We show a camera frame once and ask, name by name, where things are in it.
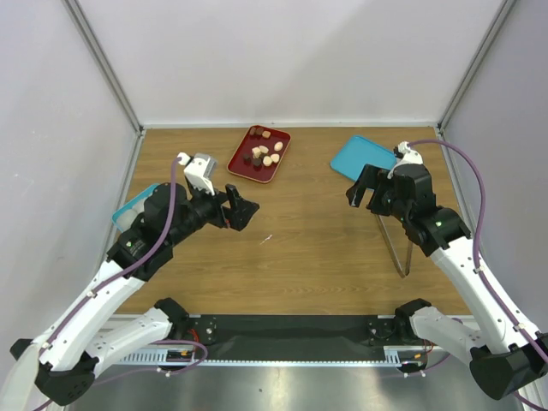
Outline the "metal tongs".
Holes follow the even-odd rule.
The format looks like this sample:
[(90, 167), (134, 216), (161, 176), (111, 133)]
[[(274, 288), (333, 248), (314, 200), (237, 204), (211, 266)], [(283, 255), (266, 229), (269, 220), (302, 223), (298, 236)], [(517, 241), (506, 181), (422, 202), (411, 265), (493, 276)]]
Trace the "metal tongs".
[(376, 216), (375, 220), (396, 273), (406, 278), (411, 272), (414, 244), (387, 217)]

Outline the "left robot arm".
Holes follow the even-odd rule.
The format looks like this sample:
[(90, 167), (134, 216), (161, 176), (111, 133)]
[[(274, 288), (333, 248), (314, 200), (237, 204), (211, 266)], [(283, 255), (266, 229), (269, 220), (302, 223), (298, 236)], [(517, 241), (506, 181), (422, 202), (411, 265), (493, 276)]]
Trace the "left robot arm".
[(209, 193), (166, 182), (139, 205), (140, 212), (67, 311), (38, 337), (12, 345), (16, 363), (1, 391), (3, 410), (25, 409), (34, 389), (48, 404), (69, 405), (128, 354), (152, 343), (182, 341), (188, 313), (171, 298), (157, 301), (126, 325), (109, 332), (101, 328), (172, 259), (179, 243), (207, 224), (241, 231), (259, 210), (230, 184)]

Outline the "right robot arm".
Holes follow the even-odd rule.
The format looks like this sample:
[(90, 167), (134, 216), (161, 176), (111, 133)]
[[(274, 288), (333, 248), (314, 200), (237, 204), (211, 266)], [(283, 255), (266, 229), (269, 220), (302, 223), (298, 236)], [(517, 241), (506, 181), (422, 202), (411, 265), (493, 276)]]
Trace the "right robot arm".
[(547, 335), (509, 298), (491, 270), (477, 263), (473, 239), (460, 215), (437, 205), (432, 176), (422, 164), (386, 170), (366, 165), (347, 191), (351, 206), (372, 190), (368, 210), (398, 219), (408, 239), (454, 284), (476, 329), (417, 299), (396, 309), (396, 338), (406, 344), (428, 340), (469, 367), (476, 384), (500, 400), (547, 374)]

